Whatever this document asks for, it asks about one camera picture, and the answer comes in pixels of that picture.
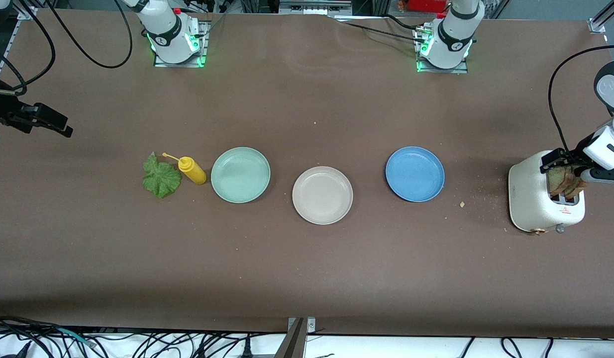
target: green plate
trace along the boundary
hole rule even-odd
[[[261,152],[238,147],[218,157],[212,167],[211,182],[221,199],[248,202],[265,191],[270,176],[269,163]]]

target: red object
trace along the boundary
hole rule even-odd
[[[409,0],[409,10],[427,13],[443,13],[446,0]]]

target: bread slice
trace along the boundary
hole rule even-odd
[[[580,177],[576,177],[573,183],[564,190],[566,200],[572,200],[573,197],[584,191],[587,186],[587,182],[583,181]]]
[[[548,179],[548,192],[550,196],[559,196],[575,180],[571,167],[557,167],[546,172]]]

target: green led light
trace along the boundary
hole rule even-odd
[[[186,36],[186,41],[188,41],[188,46],[190,47],[190,50],[196,51],[199,46],[198,45],[193,45],[193,43],[192,43],[192,41],[190,39],[194,39],[194,37]]]
[[[150,41],[150,48],[152,48],[152,52],[157,52],[157,50],[154,49],[154,43],[152,43],[150,36],[148,36],[148,41]]]
[[[202,55],[198,59],[196,59],[196,63],[199,67],[205,67],[205,55]]]

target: blue plate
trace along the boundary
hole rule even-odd
[[[439,159],[420,147],[404,147],[387,161],[387,183],[404,200],[433,199],[444,186],[444,168]]]

